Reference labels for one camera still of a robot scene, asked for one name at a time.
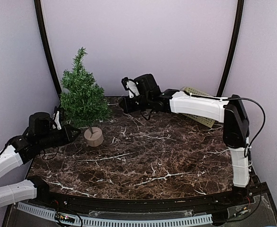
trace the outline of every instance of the black metal frame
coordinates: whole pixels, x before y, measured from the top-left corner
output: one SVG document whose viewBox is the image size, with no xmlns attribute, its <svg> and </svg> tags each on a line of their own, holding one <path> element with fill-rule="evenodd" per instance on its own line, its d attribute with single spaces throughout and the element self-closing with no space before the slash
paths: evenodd
<svg viewBox="0 0 277 227">
<path fill-rule="evenodd" d="M 50 46 L 49 46 L 47 33 L 46 33 L 46 29 L 45 29 L 43 11 L 42 11 L 42 7 L 41 7 L 41 1 L 34 0 L 34 4 L 35 4 L 36 17 L 37 17 L 37 21 L 38 21 L 38 27 L 39 27 L 40 37 L 42 39 L 42 43 L 43 43 L 43 47 L 44 47 L 45 56 L 46 56 L 46 59 L 48 62 L 49 70 L 50 70 L 51 77 L 52 77 L 52 80 L 53 80 L 53 83 L 54 83 L 54 86 L 56 89 L 56 93 L 60 98 L 62 88 L 60 86 L 60 83 L 59 83 L 59 80 L 57 77 L 57 73 L 55 70 L 54 62 L 53 62 L 51 51 L 50 51 Z M 231 68 L 231 64 L 233 61 L 235 48 L 236 48 L 236 44 L 237 44 L 239 29 L 240 29 L 240 25 L 241 25 L 243 4 L 244 4 L 244 0 L 238 0 L 230 48 L 229 48 L 226 64 L 225 64 L 225 67 L 223 70 L 223 75 L 222 75 L 220 85 L 219 85 L 217 95 L 216 95 L 218 97 L 221 97 L 223 95 L 223 91 L 224 91 L 224 88 L 225 88 L 225 85 L 226 85 L 226 82 L 227 82 L 227 79 L 229 76 L 229 72 L 230 72 L 230 68 Z"/>
<path fill-rule="evenodd" d="M 258 183 L 257 177 L 251 178 L 253 186 L 250 187 L 252 193 L 251 202 L 253 201 L 253 196 L 260 194 L 260 185 Z M 81 196 L 66 195 L 56 192 L 50 192 L 50 197 L 54 198 L 59 202 L 61 208 L 67 208 L 69 210 L 75 211 L 81 214 L 89 214 L 91 211 L 107 211 L 107 212 L 121 212 L 121 213 L 156 213 L 156 212 L 171 212 L 171 211 L 184 211 L 193 210 L 194 213 L 212 214 L 214 217 L 216 215 L 225 213 L 227 214 L 227 209 L 232 207 L 232 204 L 217 204 L 215 201 L 223 201 L 230 197 L 229 192 L 221 192 L 212 195 L 196 196 L 196 197 L 186 197 L 178 199 L 165 199 L 165 200 L 114 200 L 114 199 L 96 199 L 96 198 L 86 198 Z M 261 183 L 261 193 L 267 194 L 271 207 L 274 212 L 275 220 L 277 223 L 277 209 L 273 201 L 271 192 L 268 188 L 266 182 Z M 45 206 L 44 203 L 38 200 L 29 201 L 35 205 Z M 11 212 L 12 205 L 9 205 L 5 214 L 2 227 L 7 227 L 9 214 Z"/>
<path fill-rule="evenodd" d="M 225 85 L 227 83 L 228 76 L 230 73 L 230 69 L 231 69 L 231 65 L 232 65 L 232 61 L 233 61 L 233 57 L 234 57 L 234 53 L 235 53 L 235 48 L 236 48 L 236 44 L 237 44 L 239 29 L 241 26 L 243 4 L 244 4 L 244 0 L 238 0 L 230 48 L 229 48 L 229 52 L 228 52 L 228 56 L 227 56 L 227 61 L 224 66 L 222 79 L 220 81 L 220 85 L 219 85 L 219 88 L 217 91 L 217 95 L 216 95 L 217 97 L 223 96 L 223 91 L 224 91 L 224 88 L 225 88 Z"/>
<path fill-rule="evenodd" d="M 48 67 L 51 73 L 51 77 L 55 86 L 55 90 L 57 95 L 60 98 L 60 94 L 62 93 L 62 88 L 59 83 L 57 73 L 55 70 L 54 62 L 52 59 L 51 51 L 50 51 L 50 46 L 47 38 L 47 32 L 45 29 L 45 22 L 44 22 L 44 16 L 43 16 L 43 10 L 42 10 L 42 5 L 40 0 L 34 0 L 35 4 L 35 11 L 36 11 L 36 17 L 37 17 L 37 22 L 38 22 L 38 27 L 39 27 L 39 33 L 40 37 L 42 39 L 43 47 L 44 47 L 44 52 L 45 52 L 45 57 L 48 62 Z"/>
</svg>

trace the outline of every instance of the white cable tray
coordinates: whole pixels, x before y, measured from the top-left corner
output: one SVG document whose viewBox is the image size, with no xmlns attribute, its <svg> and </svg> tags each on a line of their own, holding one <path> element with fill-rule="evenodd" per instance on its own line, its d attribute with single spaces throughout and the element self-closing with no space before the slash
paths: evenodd
<svg viewBox="0 0 277 227">
<path fill-rule="evenodd" d="M 55 221 L 55 210 L 50 208 L 43 208 L 39 206 L 29 205 L 23 202 L 18 203 L 18 210 L 32 214 L 34 216 Z M 72 226 L 80 226 L 80 219 L 73 214 L 68 216 L 75 219 L 74 223 L 61 221 L 64 224 Z M 83 222 L 83 227 L 191 227 L 205 224 L 212 224 L 212 215 L 202 215 L 189 218 L 177 218 L 167 220 L 109 220 L 99 218 L 89 218 L 80 216 Z"/>
</svg>

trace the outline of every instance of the wooden tree stand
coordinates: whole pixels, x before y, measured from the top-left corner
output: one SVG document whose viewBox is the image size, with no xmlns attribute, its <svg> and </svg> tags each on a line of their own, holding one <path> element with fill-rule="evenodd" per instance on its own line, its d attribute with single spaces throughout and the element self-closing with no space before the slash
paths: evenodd
<svg viewBox="0 0 277 227">
<path fill-rule="evenodd" d="M 86 139 L 86 143 L 91 147 L 97 147 L 104 141 L 102 131 L 98 127 L 92 127 L 92 132 L 91 129 L 88 128 L 85 131 L 84 137 Z"/>
</svg>

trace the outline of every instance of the white robot arm segment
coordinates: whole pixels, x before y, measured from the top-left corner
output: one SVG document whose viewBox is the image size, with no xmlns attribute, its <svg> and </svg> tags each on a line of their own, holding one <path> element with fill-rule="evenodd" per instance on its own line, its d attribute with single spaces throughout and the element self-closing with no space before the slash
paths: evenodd
<svg viewBox="0 0 277 227">
<path fill-rule="evenodd" d="M 224 101 L 226 97 L 220 100 L 188 96 L 185 92 L 179 91 L 172 95 L 170 99 L 171 112 L 177 114 L 193 114 L 196 116 L 214 119 L 223 123 L 224 106 L 229 101 Z"/>
<path fill-rule="evenodd" d="M 16 202 L 34 199 L 37 188 L 30 180 L 0 187 L 0 208 Z"/>
<path fill-rule="evenodd" d="M 19 153 L 15 152 L 12 145 L 8 145 L 4 152 L 0 155 L 0 178 L 23 164 Z"/>
</svg>

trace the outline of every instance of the wire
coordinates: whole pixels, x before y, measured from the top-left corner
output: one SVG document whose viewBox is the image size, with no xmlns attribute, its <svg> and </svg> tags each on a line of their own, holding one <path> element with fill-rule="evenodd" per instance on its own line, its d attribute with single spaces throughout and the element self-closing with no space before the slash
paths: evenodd
<svg viewBox="0 0 277 227">
<path fill-rule="evenodd" d="M 250 201 L 250 199 L 248 198 L 248 196 L 246 197 L 246 199 L 249 201 L 248 206 L 251 205 L 251 201 Z"/>
<path fill-rule="evenodd" d="M 150 120 L 151 119 L 151 114 L 152 114 L 152 112 L 153 112 L 153 110 L 151 110 L 150 112 L 149 112 L 149 114 L 148 114 L 148 118 L 143 114 L 143 112 L 142 111 L 140 111 L 140 114 L 142 115 L 142 117 L 146 120 L 146 121 L 148 121 L 148 120 Z"/>
<path fill-rule="evenodd" d="M 43 150 L 44 155 L 42 156 L 42 159 L 43 159 L 44 161 L 49 161 L 49 160 L 51 160 L 51 159 L 53 159 L 53 158 L 56 157 L 58 151 L 59 151 L 59 148 L 57 147 L 56 153 L 55 153 L 52 157 L 50 157 L 50 158 L 45 158 L 45 150 Z"/>
<path fill-rule="evenodd" d="M 208 99 L 213 99 L 213 100 L 221 100 L 221 98 L 219 98 L 219 97 L 196 95 L 196 94 L 189 93 L 186 90 L 183 90 L 183 92 L 187 96 L 191 96 L 191 97 L 194 97 L 194 98 L 208 98 Z"/>
<path fill-rule="evenodd" d="M 136 96 L 136 94 L 128 87 L 129 91 L 134 95 L 134 97 Z"/>
<path fill-rule="evenodd" d="M 55 224 L 56 224 L 57 226 L 60 226 L 60 227 L 71 226 L 71 225 L 65 225 L 64 223 L 62 223 L 62 222 L 59 220 L 59 218 L 54 217 L 54 219 L 55 219 L 55 221 L 58 221 L 58 224 L 55 222 Z"/>
<path fill-rule="evenodd" d="M 82 218 L 80 217 L 80 215 L 79 215 L 78 213 L 76 213 L 75 211 L 70 210 L 70 209 L 68 209 L 68 208 L 65 208 L 65 207 L 63 207 L 63 208 L 58 208 L 58 210 L 59 210 L 59 209 L 61 209 L 61 210 L 66 210 L 66 211 L 71 212 L 71 213 L 73 213 L 74 215 L 76 215 L 76 216 L 80 219 L 80 227 L 83 226 Z"/>
<path fill-rule="evenodd" d="M 12 137 L 11 139 L 8 140 L 8 142 L 5 144 L 4 149 L 0 152 L 0 156 L 2 155 L 2 153 L 4 153 L 4 151 L 7 149 L 7 147 L 11 144 L 11 142 L 13 141 L 13 139 L 16 136 Z"/>
<path fill-rule="evenodd" d="M 258 103 L 256 102 L 255 100 L 253 99 L 250 99 L 250 98 L 228 98 L 228 99 L 225 99 L 224 101 L 231 101 L 231 100 L 246 100 L 246 101 L 250 101 L 250 102 L 253 102 L 255 103 L 256 105 L 258 105 L 258 107 L 261 109 L 262 111 L 262 114 L 263 114 L 263 122 L 262 122 L 262 125 L 261 125 L 261 128 L 259 129 L 259 131 L 256 133 L 256 135 L 253 137 L 253 139 L 251 140 L 250 142 L 250 146 L 252 145 L 253 141 L 258 137 L 258 135 L 260 134 L 260 132 L 262 131 L 263 127 L 265 126 L 265 123 L 266 123 L 266 113 L 265 113 L 265 110 L 263 109 L 263 107 Z"/>
<path fill-rule="evenodd" d="M 249 153 L 250 153 L 250 147 L 251 147 L 253 141 L 258 137 L 258 135 L 262 131 L 263 127 L 265 126 L 265 123 L 266 123 L 266 113 L 265 113 L 265 110 L 263 109 L 263 107 L 258 102 L 256 102 L 253 99 L 250 99 L 250 98 L 241 98 L 241 97 L 240 98 L 228 98 L 228 99 L 225 99 L 225 101 L 232 101 L 232 100 L 246 100 L 246 101 L 253 102 L 256 105 L 258 105 L 258 107 L 261 109 L 262 114 L 263 114 L 263 122 L 262 122 L 262 125 L 261 125 L 260 129 L 255 134 L 255 136 L 253 137 L 251 142 L 249 144 L 247 144 L 246 148 L 244 149 L 244 157 L 247 157 L 249 155 Z"/>
<path fill-rule="evenodd" d="M 46 203 L 46 202 L 43 202 L 43 201 L 40 201 L 40 200 L 37 200 L 38 202 L 40 202 L 40 203 L 43 203 L 43 204 L 45 204 L 45 205 L 47 205 L 47 206 L 50 206 L 51 207 L 51 204 L 53 203 L 53 202 L 55 202 L 56 204 L 57 204 L 57 208 L 55 208 L 55 211 L 56 211 L 56 213 L 58 213 L 59 212 L 59 209 L 61 209 L 61 210 L 66 210 L 66 211 L 68 211 L 68 212 L 71 212 L 73 215 L 76 215 L 78 218 L 79 218 L 79 220 L 80 220 L 80 227 L 82 227 L 83 226 L 83 221 L 82 221 L 82 218 L 81 218 L 81 216 L 77 213 L 77 212 L 75 212 L 75 211 L 73 211 L 73 210 L 70 210 L 70 209 L 68 209 L 68 208 L 65 208 L 65 207 L 59 207 L 59 203 L 58 203 L 58 201 L 57 200 L 52 200 L 51 201 L 51 204 L 49 204 L 49 203 Z"/>
<path fill-rule="evenodd" d="M 259 186 L 260 186 L 260 194 L 259 194 L 259 195 L 260 195 L 260 198 L 259 198 L 259 202 L 258 202 L 258 204 L 257 204 L 257 207 L 256 207 L 249 215 L 247 215 L 246 217 L 244 217 L 244 218 L 242 218 L 242 219 L 230 220 L 230 219 L 232 219 L 232 218 L 235 218 L 234 216 L 232 216 L 232 217 L 230 217 L 230 218 L 228 218 L 228 219 L 226 219 L 226 220 L 213 220 L 214 223 L 222 223 L 222 222 L 227 222 L 227 223 L 229 223 L 229 222 L 243 221 L 243 220 L 247 219 L 248 217 L 250 217 L 252 214 L 254 214 L 255 211 L 257 211 L 258 207 L 259 207 L 260 204 L 261 204 L 261 200 L 262 200 L 262 199 L 261 199 L 261 198 L 262 198 L 262 186 L 261 186 L 259 177 L 258 177 L 257 175 L 255 175 L 255 176 L 257 177 L 257 180 L 258 180 L 258 183 L 259 183 Z"/>
</svg>

